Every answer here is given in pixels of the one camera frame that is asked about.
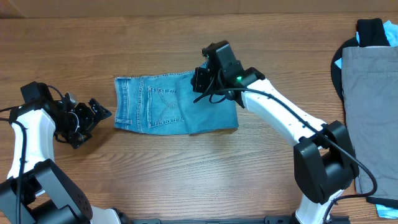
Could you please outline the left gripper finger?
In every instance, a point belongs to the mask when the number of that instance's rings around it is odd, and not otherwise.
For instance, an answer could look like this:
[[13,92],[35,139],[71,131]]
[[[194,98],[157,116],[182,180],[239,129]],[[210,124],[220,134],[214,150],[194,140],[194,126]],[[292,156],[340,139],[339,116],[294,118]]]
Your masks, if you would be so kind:
[[78,130],[70,134],[70,145],[74,149],[78,149],[82,144],[92,137],[91,133],[85,130]]
[[94,112],[94,118],[93,121],[95,123],[99,123],[100,121],[112,116],[112,113],[106,109],[104,106],[102,106],[98,101],[96,101],[94,98],[92,98],[88,104],[90,105],[90,108]]

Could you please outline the light blue denim jeans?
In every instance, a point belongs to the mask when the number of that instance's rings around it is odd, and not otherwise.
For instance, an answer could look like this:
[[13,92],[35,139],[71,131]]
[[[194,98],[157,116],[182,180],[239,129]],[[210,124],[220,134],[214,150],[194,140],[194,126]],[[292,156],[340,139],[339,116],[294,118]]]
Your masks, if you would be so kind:
[[117,77],[114,127],[142,134],[199,134],[239,127],[235,102],[193,101],[193,70],[142,77]]

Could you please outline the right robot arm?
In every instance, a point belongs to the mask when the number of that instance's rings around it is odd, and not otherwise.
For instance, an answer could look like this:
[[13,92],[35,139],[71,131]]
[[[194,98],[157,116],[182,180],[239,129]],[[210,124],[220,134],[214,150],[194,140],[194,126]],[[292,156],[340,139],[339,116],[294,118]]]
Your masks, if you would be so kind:
[[201,97],[220,95],[269,123],[294,151],[294,177],[303,197],[290,217],[267,217],[267,223],[349,223],[330,214],[338,198],[359,175],[347,128],[339,121],[317,119],[281,95],[257,69],[243,69],[228,41],[202,50],[207,59],[191,80]]

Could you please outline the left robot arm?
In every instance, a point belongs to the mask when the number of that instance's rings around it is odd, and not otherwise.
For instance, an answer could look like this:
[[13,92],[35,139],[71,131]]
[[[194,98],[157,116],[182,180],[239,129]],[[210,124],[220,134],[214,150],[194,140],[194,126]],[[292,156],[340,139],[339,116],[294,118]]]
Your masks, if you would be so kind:
[[25,103],[9,108],[14,158],[1,184],[1,211],[11,223],[130,223],[116,208],[92,206],[83,191],[55,164],[55,141],[79,148],[111,112],[92,98],[76,102],[71,93],[53,99],[38,82],[21,87]]

